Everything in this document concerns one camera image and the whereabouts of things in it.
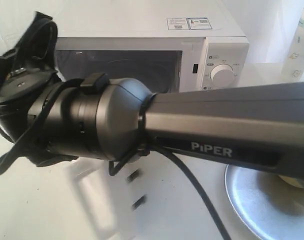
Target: table surface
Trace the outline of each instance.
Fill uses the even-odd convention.
[[[276,83],[280,64],[247,65],[240,86]],[[0,136],[0,156],[11,143]],[[232,239],[254,240],[226,195],[225,165],[180,156],[199,179]],[[126,177],[136,169],[142,176]],[[146,203],[132,211],[132,203]],[[19,158],[0,176],[0,240],[222,239],[186,177],[153,153],[107,175],[101,160],[37,168]]]

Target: microwave control panel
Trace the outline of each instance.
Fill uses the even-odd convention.
[[[246,37],[207,37],[202,46],[197,74],[197,90],[236,87],[249,42]]]

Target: piper logo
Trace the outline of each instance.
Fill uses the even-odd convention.
[[[227,147],[199,144],[197,142],[191,142],[191,149],[193,151],[199,151],[207,154],[218,155],[229,158],[232,158],[232,152],[233,152],[232,149]]]

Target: microwave window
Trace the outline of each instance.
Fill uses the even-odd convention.
[[[153,93],[179,91],[182,51],[57,50],[56,64],[66,80],[106,73],[134,78]]]

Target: white wall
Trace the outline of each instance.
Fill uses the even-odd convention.
[[[222,0],[250,42],[249,63],[283,62],[304,0]]]

